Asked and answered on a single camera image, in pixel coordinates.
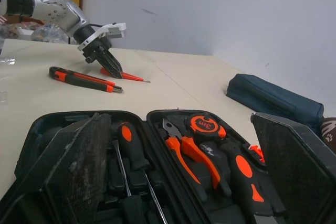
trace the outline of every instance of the plastic bag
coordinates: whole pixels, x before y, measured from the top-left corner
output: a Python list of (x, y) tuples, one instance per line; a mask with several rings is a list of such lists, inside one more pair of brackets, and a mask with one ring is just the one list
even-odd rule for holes
[[(33, 32), (31, 40), (67, 44), (68, 36), (59, 26), (55, 24), (45, 24)], [(76, 41), (72, 38), (70, 43), (76, 44)]]

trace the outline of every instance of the white wall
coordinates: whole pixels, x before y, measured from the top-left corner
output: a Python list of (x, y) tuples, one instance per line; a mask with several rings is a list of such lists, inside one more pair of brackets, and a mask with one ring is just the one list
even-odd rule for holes
[(115, 47), (216, 55), (336, 115), (336, 0), (83, 0)]

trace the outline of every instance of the fabric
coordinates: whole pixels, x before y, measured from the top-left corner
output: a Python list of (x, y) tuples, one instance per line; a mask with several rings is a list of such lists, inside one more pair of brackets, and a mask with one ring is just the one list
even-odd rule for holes
[(324, 142), (336, 152), (336, 118), (323, 119), (321, 133)]
[(226, 95), (256, 112), (304, 124), (321, 137), (320, 125), (324, 112), (321, 103), (248, 74), (237, 74), (230, 81)]

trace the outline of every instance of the orange handle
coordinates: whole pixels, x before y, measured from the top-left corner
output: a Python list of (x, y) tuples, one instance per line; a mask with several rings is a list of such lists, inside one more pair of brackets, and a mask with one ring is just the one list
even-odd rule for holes
[[(101, 68), (100, 73), (105, 74), (106, 76), (111, 76), (111, 74), (105, 68)], [(131, 75), (129, 73), (125, 73), (125, 72), (121, 73), (121, 77), (123, 79), (132, 80), (132, 81), (143, 81), (142, 78), (137, 77), (137, 76), (133, 76), (133, 75)]]
[(189, 169), (189, 167), (187, 166), (187, 164), (184, 162), (183, 157), (181, 155), (181, 150), (180, 150), (181, 144), (180, 144), (179, 140), (177, 138), (175, 138), (175, 137), (169, 137), (166, 140), (166, 145), (168, 146), (168, 148), (171, 151), (175, 151), (178, 160), (180, 161), (180, 163), (184, 167), (184, 169), (190, 174), (190, 176), (198, 184), (201, 184), (201, 182), (198, 180), (198, 178), (196, 178), (196, 176), (193, 174), (193, 172)]
[(77, 77), (80, 77), (80, 78), (83, 78), (83, 79), (86, 79), (86, 80), (89, 80), (89, 81), (94, 81), (94, 82), (109, 85), (109, 86), (115, 86), (115, 83), (112, 82), (112, 81), (106, 81), (106, 80), (95, 78), (95, 77), (92, 77), (92, 76), (87, 76), (86, 74), (80, 74), (80, 73), (74, 72), (73, 75), (77, 76)]
[(191, 157), (194, 161), (204, 163), (206, 165), (211, 173), (213, 187), (216, 189), (220, 182), (220, 175), (212, 161), (196, 146), (193, 138), (184, 136), (181, 141), (182, 152), (184, 154)]

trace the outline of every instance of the screwdriver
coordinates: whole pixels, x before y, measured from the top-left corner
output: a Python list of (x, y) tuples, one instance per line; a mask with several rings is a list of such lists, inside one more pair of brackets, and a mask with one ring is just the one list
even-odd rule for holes
[(121, 148), (127, 153), (127, 156), (132, 164), (132, 170), (142, 170), (145, 174), (148, 187), (156, 208), (160, 214), (162, 222), (168, 224), (166, 217), (162, 211), (158, 198), (154, 192), (154, 189), (147, 177), (146, 171), (151, 168), (149, 161), (145, 158), (141, 140), (137, 134), (137, 131), (133, 124), (123, 123), (118, 128), (119, 139)]
[[(100, 69), (100, 73), (101, 74), (105, 74), (106, 76), (112, 76), (110, 73), (108, 73), (108, 71), (105, 69), (105, 68), (101, 68)], [(143, 81), (143, 82), (148, 82), (148, 83), (151, 83), (150, 81), (146, 81), (140, 77), (137, 77), (137, 76), (133, 76), (129, 73), (125, 73), (125, 72), (122, 72), (121, 73), (121, 76), (123, 79), (127, 79), (127, 80), (132, 80), (132, 81)]]
[(146, 219), (142, 209), (142, 199), (139, 195), (132, 195), (130, 187), (127, 182), (127, 175), (125, 172), (124, 164), (122, 162), (118, 140), (112, 141), (114, 149), (117, 153), (117, 159), (120, 170), (126, 185), (127, 198), (121, 202), (124, 217), (127, 224), (146, 224)]

